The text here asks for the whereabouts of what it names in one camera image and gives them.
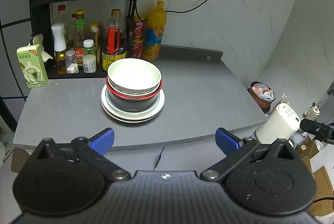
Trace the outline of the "orange juice bottle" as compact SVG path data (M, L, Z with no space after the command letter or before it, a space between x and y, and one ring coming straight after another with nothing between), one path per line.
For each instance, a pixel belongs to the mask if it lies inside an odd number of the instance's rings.
M163 1L158 0L156 7L153 8L148 15L147 30L142 52L142 58L147 61L157 60L160 54L162 36L167 22L164 4Z

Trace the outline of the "white round plate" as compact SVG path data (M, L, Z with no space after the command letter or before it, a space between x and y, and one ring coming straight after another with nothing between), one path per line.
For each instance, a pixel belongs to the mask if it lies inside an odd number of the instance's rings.
M116 111L116 109L110 107L106 101L101 100L102 108L109 116L121 122L127 123L141 123L154 118L162 110L164 103L165 101L160 99L150 110L138 113L128 113L126 115L126 112Z

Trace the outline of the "copper pot with packets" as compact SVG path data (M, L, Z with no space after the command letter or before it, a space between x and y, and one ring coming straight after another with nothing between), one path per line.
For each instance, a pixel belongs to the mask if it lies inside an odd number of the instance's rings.
M263 112L269 112L271 104L276 100L274 90L260 81L253 81L248 92Z

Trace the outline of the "cream bowl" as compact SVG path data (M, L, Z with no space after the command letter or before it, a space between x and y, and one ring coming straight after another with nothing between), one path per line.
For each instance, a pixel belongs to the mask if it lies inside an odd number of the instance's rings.
M138 58L123 58L108 68L111 84L123 92L152 91L162 80L160 70L152 63Z
M138 93L138 92L123 92L120 89L115 88L111 84L111 82L109 81L108 77L105 78L105 83L106 83L107 87L109 89L111 89L112 91L114 91L115 93L120 94L124 97L133 98L133 99L138 99L138 98L142 98L142 97L148 97L150 95L155 95L160 91L160 89L162 89L162 85L163 85L163 81L160 81L158 86L155 87L152 91L144 92L144 93Z

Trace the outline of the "green label sauce bottle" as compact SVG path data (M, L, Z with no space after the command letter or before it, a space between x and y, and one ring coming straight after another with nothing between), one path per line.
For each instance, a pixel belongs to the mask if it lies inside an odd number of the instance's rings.
M75 12L76 20L74 25L74 51L79 66L83 66L83 42L85 40L85 20L84 10L80 9Z

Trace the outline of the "red soda can lower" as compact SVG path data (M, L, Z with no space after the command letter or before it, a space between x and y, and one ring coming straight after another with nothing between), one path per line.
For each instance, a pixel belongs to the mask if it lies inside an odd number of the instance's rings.
M143 50L143 39L134 39L131 43L131 48L129 49L130 58L141 58Z

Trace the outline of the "cardboard box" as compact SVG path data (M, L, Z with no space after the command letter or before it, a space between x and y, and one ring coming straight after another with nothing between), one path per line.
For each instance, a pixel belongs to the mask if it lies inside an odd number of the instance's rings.
M333 145L307 137L296 152L316 181L310 214L321 223L333 223Z

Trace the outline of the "green tea carton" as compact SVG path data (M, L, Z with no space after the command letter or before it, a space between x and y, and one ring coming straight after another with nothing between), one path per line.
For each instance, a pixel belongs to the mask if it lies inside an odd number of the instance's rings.
M41 45L28 45L16 51L20 69L28 88L45 87L48 76L42 59Z

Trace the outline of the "clear spice jar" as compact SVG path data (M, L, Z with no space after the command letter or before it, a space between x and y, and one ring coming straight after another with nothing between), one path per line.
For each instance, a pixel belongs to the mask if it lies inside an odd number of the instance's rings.
M65 62L67 74L77 74L79 72L78 62L74 50L68 50L66 52Z

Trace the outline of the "white electric kettle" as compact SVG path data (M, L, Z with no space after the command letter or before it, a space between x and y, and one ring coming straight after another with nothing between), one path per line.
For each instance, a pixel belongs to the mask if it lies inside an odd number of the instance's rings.
M265 124L255 131L262 144L272 144L276 139L288 140L299 128L301 119L287 103L281 103L269 115Z

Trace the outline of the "red soda can upper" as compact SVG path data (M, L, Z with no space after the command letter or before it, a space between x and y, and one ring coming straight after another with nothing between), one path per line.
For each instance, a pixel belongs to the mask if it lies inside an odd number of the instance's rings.
M133 39L139 40L143 37L144 21L142 21L137 15L133 20Z

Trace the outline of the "white spray bottle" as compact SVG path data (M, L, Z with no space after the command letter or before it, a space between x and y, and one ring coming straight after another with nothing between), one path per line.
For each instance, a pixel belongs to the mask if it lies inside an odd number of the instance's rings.
M66 74L66 51L67 45L65 40L65 24L63 22L52 25L54 39L54 54L58 74Z

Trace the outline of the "white cap jar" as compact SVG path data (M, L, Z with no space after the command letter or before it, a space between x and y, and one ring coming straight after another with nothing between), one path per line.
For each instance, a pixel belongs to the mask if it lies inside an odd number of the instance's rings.
M83 70L85 73L95 73L97 60L94 54L87 54L83 57Z

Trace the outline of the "red and black bowl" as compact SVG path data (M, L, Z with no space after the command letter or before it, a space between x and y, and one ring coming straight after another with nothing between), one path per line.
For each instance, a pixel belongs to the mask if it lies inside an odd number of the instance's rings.
M109 78L105 78L106 83L106 98L113 103L117 108L120 108L126 112L142 112L149 109L159 100L159 93L162 89L163 82L153 91L144 93L142 95L134 95L121 92L113 87L109 81Z

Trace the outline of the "red soda can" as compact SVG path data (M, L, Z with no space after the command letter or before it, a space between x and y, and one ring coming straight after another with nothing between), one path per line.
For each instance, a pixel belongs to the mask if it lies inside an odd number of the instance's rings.
M131 48L129 49L130 58L141 58L143 50L143 39L134 39L131 43Z
M133 20L133 39L139 40L143 37L144 21L142 21L137 15Z

